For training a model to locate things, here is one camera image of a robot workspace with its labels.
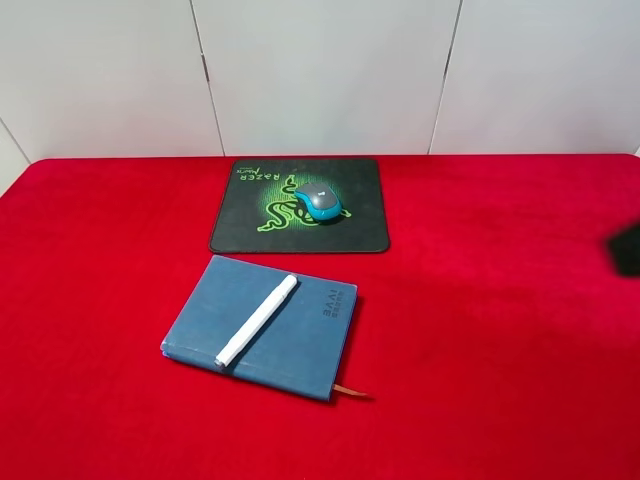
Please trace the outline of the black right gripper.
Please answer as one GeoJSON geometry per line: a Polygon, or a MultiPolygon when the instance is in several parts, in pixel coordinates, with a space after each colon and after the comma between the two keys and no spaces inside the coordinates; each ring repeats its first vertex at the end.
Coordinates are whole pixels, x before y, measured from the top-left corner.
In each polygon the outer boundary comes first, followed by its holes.
{"type": "Polygon", "coordinates": [[[621,276],[640,273],[640,224],[635,222],[616,232],[606,241],[615,271],[621,276]]]}

